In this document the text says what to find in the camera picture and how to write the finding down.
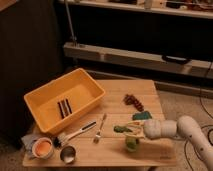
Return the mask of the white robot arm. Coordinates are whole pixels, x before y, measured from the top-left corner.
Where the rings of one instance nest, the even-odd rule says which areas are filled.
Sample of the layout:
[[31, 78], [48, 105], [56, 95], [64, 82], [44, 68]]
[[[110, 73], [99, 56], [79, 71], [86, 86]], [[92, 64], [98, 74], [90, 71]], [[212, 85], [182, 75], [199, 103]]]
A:
[[132, 129], [130, 133], [126, 133], [126, 136], [137, 139], [173, 139], [176, 135], [179, 135], [193, 145], [203, 159], [207, 169], [213, 171], [213, 146], [208, 141], [197, 121], [192, 117], [184, 115], [177, 121], [157, 119], [137, 120], [127, 123], [126, 126]]

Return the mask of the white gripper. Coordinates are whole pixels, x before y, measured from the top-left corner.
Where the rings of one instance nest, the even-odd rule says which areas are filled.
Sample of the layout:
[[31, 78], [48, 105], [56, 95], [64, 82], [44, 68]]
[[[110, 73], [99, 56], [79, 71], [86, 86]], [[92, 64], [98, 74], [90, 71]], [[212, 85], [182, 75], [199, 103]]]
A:
[[144, 134], [128, 134], [127, 136], [136, 138], [136, 139], [158, 139], [161, 137], [161, 123], [158, 120], [149, 119], [147, 121], [132, 121], [126, 124], [127, 126], [136, 126], [143, 127], [144, 125]]

